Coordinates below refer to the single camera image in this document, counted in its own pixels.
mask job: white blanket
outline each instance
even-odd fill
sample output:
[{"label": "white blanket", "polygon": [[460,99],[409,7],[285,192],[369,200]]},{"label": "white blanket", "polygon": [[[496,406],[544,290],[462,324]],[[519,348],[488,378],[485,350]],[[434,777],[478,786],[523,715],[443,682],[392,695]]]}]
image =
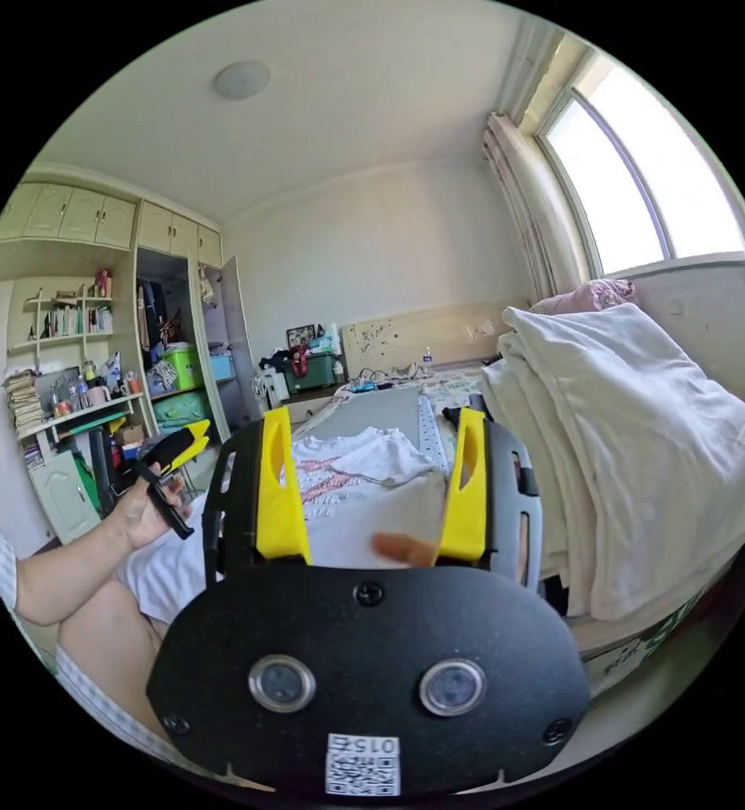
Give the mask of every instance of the white blanket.
[{"label": "white blanket", "polygon": [[[397,568],[370,548],[374,532],[401,532],[434,545],[445,505],[445,474],[400,430],[369,428],[348,439],[295,441],[292,455],[314,565]],[[116,572],[145,616],[170,624],[205,587],[201,519],[192,503],[181,540],[167,532]]]},{"label": "white blanket", "polygon": [[570,616],[678,607],[745,543],[745,404],[634,305],[505,322],[483,395],[540,465],[545,538],[563,515]]}]

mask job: headboard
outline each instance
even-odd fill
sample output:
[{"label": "headboard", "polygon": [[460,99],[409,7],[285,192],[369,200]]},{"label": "headboard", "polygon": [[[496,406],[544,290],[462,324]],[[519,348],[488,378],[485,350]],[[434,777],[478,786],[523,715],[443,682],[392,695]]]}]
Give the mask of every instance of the headboard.
[{"label": "headboard", "polygon": [[419,362],[426,346],[437,365],[492,357],[499,335],[507,331],[501,313],[508,306],[526,309],[529,301],[441,306],[348,324],[341,329],[348,378],[363,369],[388,372]]}]

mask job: leg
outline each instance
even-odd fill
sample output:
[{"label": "leg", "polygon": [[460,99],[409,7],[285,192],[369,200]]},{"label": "leg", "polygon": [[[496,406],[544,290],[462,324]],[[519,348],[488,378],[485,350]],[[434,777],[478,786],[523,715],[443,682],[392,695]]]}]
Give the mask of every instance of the leg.
[{"label": "leg", "polygon": [[121,582],[105,583],[62,622],[57,643],[111,700],[169,741],[146,694],[160,639]]}]

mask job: photo frame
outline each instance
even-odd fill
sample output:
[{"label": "photo frame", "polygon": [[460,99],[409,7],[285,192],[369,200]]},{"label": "photo frame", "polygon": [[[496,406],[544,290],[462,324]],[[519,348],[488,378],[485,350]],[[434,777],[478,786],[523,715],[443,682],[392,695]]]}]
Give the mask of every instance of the photo frame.
[{"label": "photo frame", "polygon": [[311,323],[306,327],[294,327],[287,331],[288,348],[307,344],[316,337],[316,324]]}]

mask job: window frame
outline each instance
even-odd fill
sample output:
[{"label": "window frame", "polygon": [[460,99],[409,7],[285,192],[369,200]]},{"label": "window frame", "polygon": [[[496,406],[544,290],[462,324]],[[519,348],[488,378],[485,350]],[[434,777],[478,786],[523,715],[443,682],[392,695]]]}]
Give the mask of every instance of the window frame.
[{"label": "window frame", "polygon": [[[661,208],[656,201],[656,195],[648,185],[645,176],[640,171],[636,161],[623,144],[622,139],[612,129],[611,125],[606,121],[600,112],[591,104],[591,102],[576,89],[581,77],[591,67],[592,63],[597,59],[598,54],[594,51],[588,53],[580,62],[577,69],[572,73],[570,80],[561,89],[558,98],[550,106],[546,116],[541,121],[536,134],[535,141],[541,150],[544,158],[549,163],[552,171],[561,186],[564,197],[569,204],[575,225],[577,227],[580,238],[583,242],[584,252],[586,254],[586,262],[588,264],[589,274],[592,278],[611,278],[612,276],[628,276],[637,274],[660,273],[664,270],[677,270],[683,267],[695,267],[697,265],[716,265],[719,262],[745,262],[745,253],[743,251],[734,251],[729,253],[710,253],[700,254],[697,256],[682,256],[679,257],[676,253],[675,245],[667,228],[667,222],[662,215]],[[569,172],[565,169],[563,162],[558,154],[555,152],[552,144],[549,142],[548,134],[550,129],[555,125],[555,122],[561,115],[570,107],[570,105],[577,104],[580,108],[595,122],[603,134],[607,137],[610,144],[614,147],[619,158],[631,176],[631,180],[636,186],[637,192],[642,198],[648,216],[651,218],[656,237],[659,240],[659,247],[661,248],[662,259],[658,262],[653,262],[649,265],[644,265],[639,268],[631,267],[626,270],[617,271],[614,273],[605,273],[603,271],[602,260],[600,258],[600,251],[597,247],[597,241],[589,224],[589,218],[586,216],[586,210],[580,201],[580,195],[572,182]],[[687,132],[688,138],[693,142],[693,138]],[[699,150],[702,159],[706,160],[703,150]],[[731,206],[733,216],[737,218],[737,212],[734,210],[732,203],[729,199],[727,184],[724,178],[718,176],[714,171],[713,166],[710,170],[715,175],[716,180],[721,184],[721,190],[724,192],[727,204]]]}]

